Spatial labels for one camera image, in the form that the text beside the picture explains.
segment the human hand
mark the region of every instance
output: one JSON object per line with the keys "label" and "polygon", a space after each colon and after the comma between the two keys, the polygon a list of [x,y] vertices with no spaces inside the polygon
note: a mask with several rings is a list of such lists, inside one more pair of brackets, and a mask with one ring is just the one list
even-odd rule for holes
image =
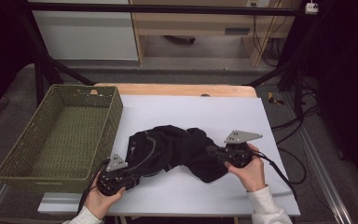
{"label": "human hand", "polygon": [[84,205],[95,217],[101,220],[106,215],[110,206],[121,199],[126,188],[121,188],[115,195],[105,196],[98,190],[98,188],[96,188],[97,179],[98,177],[94,179]]}
{"label": "human hand", "polygon": [[[248,143],[251,150],[258,151],[258,148]],[[237,168],[228,161],[225,162],[228,171],[236,175],[243,186],[250,192],[257,191],[266,187],[264,176],[264,162],[257,156],[252,157],[252,161],[243,168]]]}

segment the white table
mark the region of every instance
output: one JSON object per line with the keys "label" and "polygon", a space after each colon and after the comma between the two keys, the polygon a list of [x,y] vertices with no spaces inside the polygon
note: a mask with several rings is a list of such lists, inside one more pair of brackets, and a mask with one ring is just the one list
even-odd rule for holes
{"label": "white table", "polygon": [[[168,125],[202,129],[223,147],[232,130],[262,133],[251,141],[285,174],[269,122],[258,98],[121,95],[124,110],[112,153],[125,158],[128,138],[136,132]],[[266,182],[274,200],[289,216],[299,216],[290,189],[265,162]],[[74,214],[80,194],[46,193],[38,211],[52,215]],[[227,174],[205,184],[184,166],[152,177],[142,177],[139,186],[127,190],[108,215],[175,217],[247,217],[254,211],[240,180]]]}

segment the white wall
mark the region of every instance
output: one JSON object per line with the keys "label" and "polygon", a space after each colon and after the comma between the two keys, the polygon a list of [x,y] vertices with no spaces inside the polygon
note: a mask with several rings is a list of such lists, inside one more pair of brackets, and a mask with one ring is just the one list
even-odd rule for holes
{"label": "white wall", "polygon": [[[128,4],[128,0],[30,0],[30,2]],[[55,59],[138,60],[130,13],[34,11]]]}

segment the floor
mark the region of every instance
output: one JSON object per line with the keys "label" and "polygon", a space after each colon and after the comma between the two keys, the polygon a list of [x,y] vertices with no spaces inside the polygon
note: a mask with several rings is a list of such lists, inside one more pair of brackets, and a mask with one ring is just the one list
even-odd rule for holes
{"label": "floor", "polygon": [[[141,82],[141,83],[193,83],[193,84],[228,84],[241,85],[249,83],[271,71],[273,67],[264,62],[252,67],[241,41],[237,37],[197,37],[194,44],[172,40],[164,36],[153,36],[148,39],[145,64],[142,67],[114,62],[100,63],[98,66],[85,66],[90,62],[66,62],[85,77],[99,82]],[[73,81],[64,76],[67,82]],[[277,126],[293,119],[287,96],[291,92],[279,92],[275,77],[256,88],[258,97],[263,101],[269,123]],[[269,102],[269,93],[280,105]],[[317,104],[312,95],[303,99],[304,110]],[[0,162],[15,144],[23,128],[33,115],[35,106],[34,70],[32,66],[19,72],[16,80],[7,90],[0,103]],[[326,128],[323,113],[316,111],[305,119],[303,127],[307,130],[312,144],[337,188],[343,203],[351,216],[352,223],[358,223],[358,173],[350,161],[341,160],[338,148]],[[274,132],[276,140],[283,139],[295,126]],[[337,223],[323,188],[318,181],[314,168],[305,150],[305,139],[296,132],[292,137],[279,144],[281,157],[286,172],[291,180],[303,176],[301,166],[291,154],[305,165],[307,178],[296,185],[298,206],[301,216],[296,223]],[[51,217],[36,212],[41,194],[30,194],[20,190],[9,189],[0,206],[0,223],[60,223],[70,217]],[[248,223],[242,218],[241,223]]]}

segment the sleeve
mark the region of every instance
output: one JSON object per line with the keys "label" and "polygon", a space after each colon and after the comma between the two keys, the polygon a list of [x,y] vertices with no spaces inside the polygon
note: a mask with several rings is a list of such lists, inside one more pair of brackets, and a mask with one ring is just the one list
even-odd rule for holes
{"label": "sleeve", "polygon": [[254,224],[292,223],[284,208],[273,201],[269,187],[255,192],[248,192],[248,195],[255,209],[252,214]]}
{"label": "sleeve", "polygon": [[100,224],[102,221],[95,217],[90,210],[83,206],[79,215],[70,221],[65,221],[62,224]]}

